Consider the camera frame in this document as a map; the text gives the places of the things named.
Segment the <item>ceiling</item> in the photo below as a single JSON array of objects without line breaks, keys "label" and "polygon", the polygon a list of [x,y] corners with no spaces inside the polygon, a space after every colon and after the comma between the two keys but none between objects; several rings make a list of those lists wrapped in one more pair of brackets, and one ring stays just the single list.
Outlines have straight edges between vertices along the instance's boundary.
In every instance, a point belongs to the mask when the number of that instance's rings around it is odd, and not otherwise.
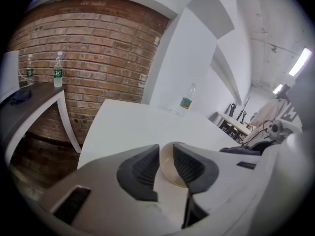
[{"label": "ceiling", "polygon": [[288,72],[305,47],[314,49],[314,29],[296,0],[237,0],[252,45],[252,84],[273,91],[292,85]]}]

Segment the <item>dark cloth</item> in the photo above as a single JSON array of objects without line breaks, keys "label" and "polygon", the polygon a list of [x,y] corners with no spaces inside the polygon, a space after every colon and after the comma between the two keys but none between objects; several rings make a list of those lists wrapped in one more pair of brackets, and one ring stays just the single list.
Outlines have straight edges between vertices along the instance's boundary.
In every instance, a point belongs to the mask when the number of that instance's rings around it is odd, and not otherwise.
[{"label": "dark cloth", "polygon": [[17,91],[14,96],[10,99],[10,104],[19,104],[23,101],[28,100],[32,96],[32,90],[19,90]]},{"label": "dark cloth", "polygon": [[219,150],[224,153],[241,154],[241,155],[260,155],[259,151],[254,151],[249,146],[224,147]]}]

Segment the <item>fluorescent light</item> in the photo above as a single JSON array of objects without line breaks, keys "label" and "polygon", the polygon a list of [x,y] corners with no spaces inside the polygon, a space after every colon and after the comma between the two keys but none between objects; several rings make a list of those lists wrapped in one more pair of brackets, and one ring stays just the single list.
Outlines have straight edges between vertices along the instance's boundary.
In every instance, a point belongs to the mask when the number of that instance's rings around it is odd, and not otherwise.
[{"label": "fluorescent light", "polygon": [[277,93],[281,90],[282,87],[283,87],[283,85],[280,84],[280,85],[273,91],[273,93],[274,93],[274,94],[277,94]]},{"label": "fluorescent light", "polygon": [[301,56],[299,57],[299,59],[297,60],[297,62],[295,63],[294,67],[291,69],[291,71],[289,72],[289,75],[294,76],[295,74],[297,74],[297,72],[305,65],[305,63],[309,60],[309,58],[311,57],[312,52],[307,49],[304,48]]}]

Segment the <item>green bottle label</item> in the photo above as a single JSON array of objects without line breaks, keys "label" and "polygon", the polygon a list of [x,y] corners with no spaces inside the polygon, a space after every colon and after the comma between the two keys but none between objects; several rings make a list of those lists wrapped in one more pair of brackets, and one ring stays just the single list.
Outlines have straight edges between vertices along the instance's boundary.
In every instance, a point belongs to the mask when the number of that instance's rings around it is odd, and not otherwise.
[{"label": "green bottle label", "polygon": [[180,104],[183,108],[189,108],[191,105],[191,100],[187,99],[187,98],[183,98],[182,102]]},{"label": "green bottle label", "polygon": [[34,69],[27,69],[26,70],[26,76],[29,77],[33,77],[34,75]]},{"label": "green bottle label", "polygon": [[62,78],[63,70],[62,69],[54,69],[54,78]]}]

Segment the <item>white monitor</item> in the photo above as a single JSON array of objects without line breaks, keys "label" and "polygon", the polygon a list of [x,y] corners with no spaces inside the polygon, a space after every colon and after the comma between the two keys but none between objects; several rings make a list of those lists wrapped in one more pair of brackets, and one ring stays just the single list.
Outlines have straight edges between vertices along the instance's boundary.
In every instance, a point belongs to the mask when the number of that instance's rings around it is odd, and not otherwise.
[{"label": "white monitor", "polygon": [[20,89],[19,51],[3,54],[0,70],[0,103]]}]

